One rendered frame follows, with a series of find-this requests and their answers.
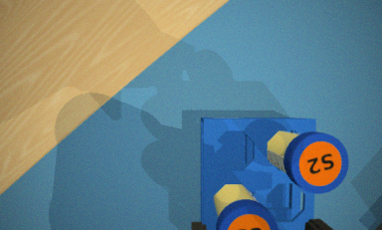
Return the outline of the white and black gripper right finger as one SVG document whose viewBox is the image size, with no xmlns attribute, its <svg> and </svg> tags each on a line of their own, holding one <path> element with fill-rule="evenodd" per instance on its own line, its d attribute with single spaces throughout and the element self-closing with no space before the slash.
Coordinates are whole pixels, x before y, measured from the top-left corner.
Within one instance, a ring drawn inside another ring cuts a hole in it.
<svg viewBox="0 0 382 230">
<path fill-rule="evenodd" d="M 309 219 L 305 222 L 304 230 L 333 230 L 321 219 Z"/>
</svg>

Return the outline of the blue bench mat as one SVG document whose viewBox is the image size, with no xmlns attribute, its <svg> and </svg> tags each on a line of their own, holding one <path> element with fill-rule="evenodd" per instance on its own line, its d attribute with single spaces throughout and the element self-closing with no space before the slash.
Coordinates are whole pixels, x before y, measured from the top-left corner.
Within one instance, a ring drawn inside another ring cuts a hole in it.
<svg viewBox="0 0 382 230">
<path fill-rule="evenodd" d="M 382 0 L 229 0 L 0 195 L 0 230 L 191 230 L 201 117 L 316 118 L 348 171 L 333 230 L 382 223 Z"/>
</svg>

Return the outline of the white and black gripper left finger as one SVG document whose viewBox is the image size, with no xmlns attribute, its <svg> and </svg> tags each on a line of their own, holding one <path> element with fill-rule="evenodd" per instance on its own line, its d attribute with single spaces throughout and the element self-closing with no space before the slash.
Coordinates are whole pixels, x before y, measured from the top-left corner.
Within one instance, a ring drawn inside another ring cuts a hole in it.
<svg viewBox="0 0 382 230">
<path fill-rule="evenodd" d="M 191 222 L 191 230 L 207 230 L 207 227 L 202 222 Z"/>
</svg>

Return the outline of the blue tube rack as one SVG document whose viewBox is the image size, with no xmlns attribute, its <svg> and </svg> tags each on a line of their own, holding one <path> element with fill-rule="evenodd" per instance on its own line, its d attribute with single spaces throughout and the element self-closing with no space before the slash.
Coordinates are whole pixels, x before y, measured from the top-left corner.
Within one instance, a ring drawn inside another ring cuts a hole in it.
<svg viewBox="0 0 382 230">
<path fill-rule="evenodd" d="M 268 161 L 268 142 L 279 130 L 316 131 L 316 118 L 201 117 L 200 222 L 207 230 L 216 230 L 214 195 L 226 184 L 243 184 L 258 202 L 270 207 L 275 220 L 280 220 L 279 230 L 304 230 L 305 222 L 313 219 L 314 194 Z"/>
</svg>

